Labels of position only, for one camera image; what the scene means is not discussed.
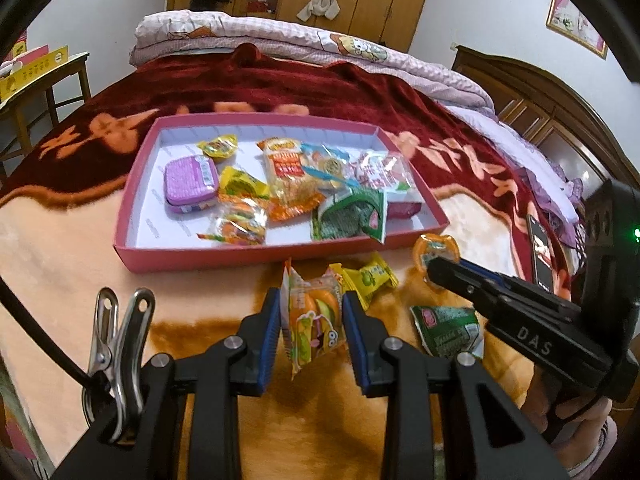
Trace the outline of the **person's right hand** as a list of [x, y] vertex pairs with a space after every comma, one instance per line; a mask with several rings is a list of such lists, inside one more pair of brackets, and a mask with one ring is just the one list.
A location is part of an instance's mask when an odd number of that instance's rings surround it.
[[592, 448], [599, 442], [601, 429], [611, 413], [613, 401], [607, 396], [589, 392], [566, 401], [552, 400], [553, 379], [553, 376], [544, 372], [539, 366], [535, 366], [534, 376], [521, 411], [539, 432], [549, 428], [552, 415], [570, 424], [576, 422], [577, 429], [566, 446], [571, 444]]

